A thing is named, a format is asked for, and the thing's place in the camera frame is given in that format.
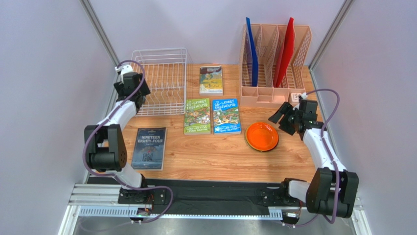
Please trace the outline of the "orange plate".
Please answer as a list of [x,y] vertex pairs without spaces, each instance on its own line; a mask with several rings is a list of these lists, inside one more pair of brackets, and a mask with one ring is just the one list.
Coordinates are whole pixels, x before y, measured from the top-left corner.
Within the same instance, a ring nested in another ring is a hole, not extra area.
[[245,141],[255,150],[267,152],[277,147],[279,135],[272,125],[265,122],[255,122],[246,129]]

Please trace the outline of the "green plate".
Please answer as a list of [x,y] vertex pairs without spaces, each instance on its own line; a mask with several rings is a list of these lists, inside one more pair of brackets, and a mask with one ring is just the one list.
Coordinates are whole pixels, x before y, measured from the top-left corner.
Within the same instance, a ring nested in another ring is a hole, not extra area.
[[279,135],[275,132],[246,132],[245,141],[249,147],[256,151],[268,152],[277,147]]

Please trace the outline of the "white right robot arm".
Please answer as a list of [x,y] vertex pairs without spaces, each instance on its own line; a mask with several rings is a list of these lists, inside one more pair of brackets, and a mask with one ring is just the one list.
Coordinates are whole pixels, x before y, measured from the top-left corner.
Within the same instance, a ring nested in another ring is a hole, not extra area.
[[280,199],[287,204],[302,201],[310,213],[350,218],[359,177],[346,169],[328,143],[327,129],[317,120],[317,106],[316,101],[308,99],[302,99],[296,106],[284,102],[268,119],[287,134],[298,133],[317,168],[310,183],[285,178]]

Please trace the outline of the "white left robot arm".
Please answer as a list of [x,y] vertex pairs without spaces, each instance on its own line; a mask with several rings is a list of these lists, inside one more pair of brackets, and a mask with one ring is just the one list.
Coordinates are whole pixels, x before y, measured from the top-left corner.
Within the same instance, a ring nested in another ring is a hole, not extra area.
[[144,73],[120,73],[122,81],[114,83],[118,101],[111,112],[98,124],[84,129],[82,161],[95,176],[110,176],[123,188],[145,190],[145,178],[127,162],[123,129],[140,110],[150,89]]

